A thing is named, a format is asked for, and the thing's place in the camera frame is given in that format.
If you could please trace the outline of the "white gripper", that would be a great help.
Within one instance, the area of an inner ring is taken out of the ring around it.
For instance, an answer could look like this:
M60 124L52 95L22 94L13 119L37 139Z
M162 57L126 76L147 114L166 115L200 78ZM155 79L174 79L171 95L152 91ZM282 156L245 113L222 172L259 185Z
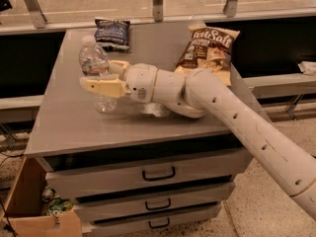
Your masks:
M144 63L130 66L129 62L123 60L110 60L109 65L112 74L83 76L79 80L80 86L88 92L107 97L121 98L129 95L135 102L150 103L152 101L158 72L156 66Z

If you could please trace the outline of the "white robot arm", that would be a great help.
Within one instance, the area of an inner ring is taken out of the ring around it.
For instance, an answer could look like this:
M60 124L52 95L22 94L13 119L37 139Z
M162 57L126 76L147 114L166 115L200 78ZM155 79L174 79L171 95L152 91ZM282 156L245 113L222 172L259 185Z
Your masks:
M316 219L316 160L244 104L211 71L188 75L138 63L114 65L104 77L82 77L94 94L128 96L139 103L160 103L176 114L199 119L208 113L223 122L284 192Z

